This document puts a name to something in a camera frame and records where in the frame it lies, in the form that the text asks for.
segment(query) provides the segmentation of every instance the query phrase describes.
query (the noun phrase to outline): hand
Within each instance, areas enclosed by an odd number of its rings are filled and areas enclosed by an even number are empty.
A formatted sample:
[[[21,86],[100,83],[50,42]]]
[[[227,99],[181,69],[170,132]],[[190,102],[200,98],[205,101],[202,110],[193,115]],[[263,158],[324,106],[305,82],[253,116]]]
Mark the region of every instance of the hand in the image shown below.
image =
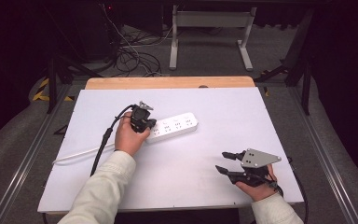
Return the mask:
[[[118,124],[115,148],[134,156],[144,140],[150,135],[150,128],[146,128],[143,133],[136,133],[131,127],[130,117],[131,112],[126,112]]]
[[[268,167],[269,174],[272,176],[272,179],[274,179],[275,181],[278,181],[277,177],[274,175],[274,172],[272,170],[272,165],[269,164],[269,165],[267,165],[267,167]],[[238,188],[240,188],[243,192],[245,192],[246,194],[251,196],[251,198],[255,202],[261,201],[261,200],[271,196],[272,194],[276,193],[275,189],[270,188],[268,184],[262,184],[255,188],[250,187],[249,185],[244,184],[242,182],[237,182],[237,183],[235,183],[235,185]]]

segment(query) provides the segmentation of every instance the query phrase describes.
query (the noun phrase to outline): white sleeve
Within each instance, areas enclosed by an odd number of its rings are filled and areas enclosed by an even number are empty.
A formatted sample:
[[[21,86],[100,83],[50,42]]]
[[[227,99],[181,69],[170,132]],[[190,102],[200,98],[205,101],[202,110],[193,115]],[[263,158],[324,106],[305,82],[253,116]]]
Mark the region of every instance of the white sleeve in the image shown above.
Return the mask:
[[[303,223],[295,210],[279,194],[252,203],[257,224],[297,224]]]
[[[62,223],[114,223],[118,205],[135,171],[135,160],[115,151],[89,178]]]

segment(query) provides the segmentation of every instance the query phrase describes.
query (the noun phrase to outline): white power strip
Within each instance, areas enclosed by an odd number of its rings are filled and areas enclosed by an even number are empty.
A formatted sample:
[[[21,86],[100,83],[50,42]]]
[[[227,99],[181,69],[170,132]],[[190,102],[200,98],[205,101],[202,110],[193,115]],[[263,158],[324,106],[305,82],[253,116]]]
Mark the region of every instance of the white power strip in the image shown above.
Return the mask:
[[[167,119],[160,119],[150,130],[146,143],[154,143],[167,138],[175,137],[184,133],[191,133],[197,130],[199,122],[192,113],[185,113]]]

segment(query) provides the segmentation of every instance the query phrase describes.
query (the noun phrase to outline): white table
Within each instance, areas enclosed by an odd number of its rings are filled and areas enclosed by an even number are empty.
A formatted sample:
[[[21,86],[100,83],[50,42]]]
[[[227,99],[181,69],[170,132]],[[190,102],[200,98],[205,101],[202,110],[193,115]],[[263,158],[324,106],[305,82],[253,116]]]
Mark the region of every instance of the white table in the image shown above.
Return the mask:
[[[289,203],[303,202],[282,145],[258,88],[84,90],[80,93],[57,158],[98,147],[114,117],[143,100],[155,107],[154,119],[192,112],[198,129],[143,145],[137,169],[119,209],[156,211],[249,205],[251,199],[220,175],[215,165],[241,171],[223,151],[248,147],[282,157],[274,173]],[[114,142],[114,135],[109,143]],[[105,150],[100,164],[112,153]],[[89,178],[95,153],[53,166],[38,212],[67,212]]]

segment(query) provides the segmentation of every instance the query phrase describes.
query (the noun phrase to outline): black curtain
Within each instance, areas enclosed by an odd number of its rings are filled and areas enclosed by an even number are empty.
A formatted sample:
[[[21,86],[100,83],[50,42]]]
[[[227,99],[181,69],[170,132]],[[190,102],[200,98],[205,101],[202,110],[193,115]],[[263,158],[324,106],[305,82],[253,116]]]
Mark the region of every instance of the black curtain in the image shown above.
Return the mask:
[[[305,48],[324,109],[358,167],[358,1],[317,10]]]
[[[0,129],[28,104],[56,42],[38,1],[0,1]]]

